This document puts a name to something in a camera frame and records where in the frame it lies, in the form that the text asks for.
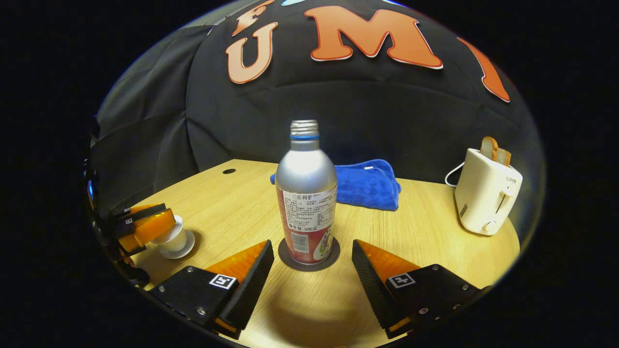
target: orange letter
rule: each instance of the orange letter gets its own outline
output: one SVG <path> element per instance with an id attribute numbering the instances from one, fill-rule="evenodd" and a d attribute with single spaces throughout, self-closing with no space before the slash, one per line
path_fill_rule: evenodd
<path id="1" fill-rule="evenodd" d="M 499 77 L 499 74 L 496 73 L 495 67 L 492 66 L 492 63 L 490 62 L 488 57 L 486 57 L 482 52 L 480 52 L 473 45 L 464 41 L 463 39 L 458 38 L 458 40 L 460 40 L 463 44 L 469 47 L 471 52 L 473 52 L 473 54 L 475 55 L 475 58 L 477 58 L 479 65 L 482 66 L 482 83 L 486 87 L 486 89 L 489 90 L 490 93 L 502 99 L 502 101 L 509 103 L 509 95 L 507 94 L 507 91 L 501 83 L 501 78 Z"/>
<path id="2" fill-rule="evenodd" d="M 262 4 L 245 12 L 244 14 L 241 14 L 241 16 L 236 19 L 238 21 L 238 25 L 236 26 L 236 30 L 232 33 L 232 36 L 236 36 L 236 34 L 242 32 L 247 27 L 252 25 L 255 21 L 257 21 L 258 19 L 254 18 L 254 16 L 259 16 L 263 14 L 264 11 L 266 10 L 265 6 L 272 4 L 273 2 L 275 2 L 275 0 L 265 1 Z"/>
<path id="3" fill-rule="evenodd" d="M 243 65 L 243 45 L 247 38 L 242 38 L 233 43 L 226 50 L 228 55 L 228 75 L 236 84 L 244 84 L 258 76 L 269 67 L 273 56 L 273 29 L 277 28 L 277 22 L 267 24 L 254 32 L 253 37 L 258 39 L 258 56 L 251 66 Z"/>
<path id="4" fill-rule="evenodd" d="M 318 29 L 318 48 L 311 53 L 317 61 L 346 59 L 352 49 L 344 46 L 340 33 L 346 35 L 368 57 L 375 57 L 387 34 L 391 35 L 393 47 L 387 54 L 394 60 L 407 64 L 441 69 L 443 62 L 432 53 L 418 21 L 407 15 L 378 10 L 369 22 L 340 6 L 323 6 L 305 11 L 314 17 Z"/>

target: white cup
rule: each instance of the white cup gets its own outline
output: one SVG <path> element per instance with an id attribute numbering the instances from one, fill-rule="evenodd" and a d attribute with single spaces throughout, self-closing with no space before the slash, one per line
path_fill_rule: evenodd
<path id="1" fill-rule="evenodd" d="M 175 253 L 185 247 L 187 244 L 187 233 L 183 230 L 183 218 L 174 215 L 176 223 L 174 227 L 168 232 L 157 238 L 152 242 L 157 244 L 160 248 L 170 253 Z"/>

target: blue ring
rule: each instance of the blue ring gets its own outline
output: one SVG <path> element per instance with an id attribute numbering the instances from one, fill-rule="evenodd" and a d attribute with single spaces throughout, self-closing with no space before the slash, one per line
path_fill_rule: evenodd
<path id="1" fill-rule="evenodd" d="M 314 139 L 318 139 L 320 136 L 290 136 L 291 139 L 298 139 L 298 140 L 314 140 Z"/>

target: blue towel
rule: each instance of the blue towel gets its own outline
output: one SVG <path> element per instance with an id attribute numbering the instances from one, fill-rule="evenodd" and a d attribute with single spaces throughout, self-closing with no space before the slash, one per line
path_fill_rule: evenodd
<path id="1" fill-rule="evenodd" d="M 389 162 L 369 160 L 367 162 L 336 165 L 337 202 L 384 211 L 396 211 L 397 198 L 402 191 Z M 275 183 L 275 174 L 271 175 Z"/>

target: black fabric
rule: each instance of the black fabric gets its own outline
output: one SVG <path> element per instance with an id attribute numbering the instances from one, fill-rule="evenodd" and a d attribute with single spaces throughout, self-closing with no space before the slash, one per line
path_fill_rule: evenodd
<path id="1" fill-rule="evenodd" d="M 321 147 L 336 165 L 379 158 L 392 165 L 396 177 L 435 183 L 464 160 L 466 148 L 478 148 L 483 136 L 493 136 L 512 153 L 512 165 L 524 177 L 511 221 L 521 239 L 532 231 L 545 194 L 543 150 L 525 101 L 498 67 L 510 103 L 483 86 L 482 68 L 455 33 L 380 0 L 276 2 L 232 37 L 238 15 L 255 4 L 208 36 L 210 28 L 204 27 L 177 31 L 115 85 L 98 114 L 102 134 L 93 147 L 94 163 L 107 171 L 101 183 L 106 207 L 134 204 L 228 159 L 278 162 L 290 148 L 290 121 L 315 118 Z M 351 58 L 312 60 L 316 24 L 303 13 L 325 5 L 340 5 L 365 20 L 377 9 L 416 18 L 444 68 L 394 61 L 387 55 L 390 37 L 375 58 L 342 35 L 353 48 Z M 272 22 L 279 26 L 273 31 L 271 65 L 256 80 L 233 83 L 225 50 L 248 38 L 243 61 L 253 64 L 252 34 Z M 464 39 L 475 45 L 475 38 Z"/>

